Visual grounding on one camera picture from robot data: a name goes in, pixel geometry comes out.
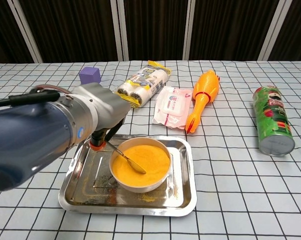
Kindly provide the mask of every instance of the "green can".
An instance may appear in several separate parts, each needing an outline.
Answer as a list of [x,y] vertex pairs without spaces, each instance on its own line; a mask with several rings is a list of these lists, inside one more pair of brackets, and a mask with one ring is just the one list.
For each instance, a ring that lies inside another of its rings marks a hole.
[[258,88],[253,95],[253,102],[260,151],[276,157],[293,151],[295,142],[277,87]]

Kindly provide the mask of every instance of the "metal tray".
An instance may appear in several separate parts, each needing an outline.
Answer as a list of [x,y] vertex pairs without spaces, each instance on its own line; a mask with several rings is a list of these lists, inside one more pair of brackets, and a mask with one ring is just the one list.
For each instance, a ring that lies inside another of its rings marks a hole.
[[[134,137],[140,136],[115,135],[110,142],[118,146]],[[191,146],[178,137],[153,138],[168,148],[172,159],[169,176],[158,188],[133,193],[120,187],[109,169],[113,150],[107,146],[95,152],[87,139],[78,146],[59,191],[61,207],[81,213],[175,217],[189,214],[197,202]]]

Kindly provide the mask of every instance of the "white bowl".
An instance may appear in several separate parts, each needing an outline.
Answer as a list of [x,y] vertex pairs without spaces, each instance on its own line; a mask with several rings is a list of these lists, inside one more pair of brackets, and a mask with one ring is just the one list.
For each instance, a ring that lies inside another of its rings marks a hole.
[[127,184],[121,182],[120,180],[118,180],[116,178],[116,176],[114,175],[113,170],[112,170],[113,162],[119,156],[119,154],[116,151],[114,151],[110,157],[109,169],[110,169],[112,176],[116,179],[116,181],[119,183],[119,185],[121,185],[124,189],[126,189],[130,192],[133,192],[133,193],[147,193],[147,192],[150,192],[150,191],[158,188],[168,177],[168,175],[170,173],[170,169],[172,167],[172,159],[171,159],[170,152],[168,151],[167,147],[164,144],[162,144],[160,141],[157,141],[155,139],[148,138],[148,137],[131,138],[129,140],[124,141],[122,144],[120,144],[118,146],[118,149],[123,152],[131,147],[138,146],[138,145],[155,146],[155,147],[159,147],[160,149],[163,149],[165,151],[165,153],[169,157],[169,168],[167,170],[167,173],[165,174],[165,176],[162,179],[160,179],[159,181],[157,181],[151,185],[147,185],[147,186],[130,186],[130,185],[127,185]]

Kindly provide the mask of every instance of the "table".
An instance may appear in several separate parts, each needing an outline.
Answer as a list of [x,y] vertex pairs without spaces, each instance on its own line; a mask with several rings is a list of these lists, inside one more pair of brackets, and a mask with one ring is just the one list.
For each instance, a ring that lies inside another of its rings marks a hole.
[[[192,146],[197,206],[185,217],[99,215],[65,212],[58,192],[75,148],[20,187],[0,193],[0,240],[300,240],[301,62],[163,61],[168,86],[193,88],[214,69],[220,90],[194,134],[152,124],[154,96],[131,110],[119,134],[169,135]],[[0,64],[0,99],[38,84],[68,89],[80,84],[82,67],[98,67],[114,90],[145,61]],[[276,85],[296,148],[284,157],[258,150],[253,92]]]

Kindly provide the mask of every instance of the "black curtain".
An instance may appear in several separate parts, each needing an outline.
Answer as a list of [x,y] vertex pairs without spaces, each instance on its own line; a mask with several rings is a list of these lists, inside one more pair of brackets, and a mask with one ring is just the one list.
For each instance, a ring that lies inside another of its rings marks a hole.
[[190,60],[257,60],[278,0],[198,0]]
[[6,0],[0,0],[0,63],[33,63],[14,15]]
[[181,60],[187,0],[124,0],[129,60]]
[[301,61],[301,0],[291,3],[268,60]]
[[19,0],[45,63],[117,61],[109,0]]

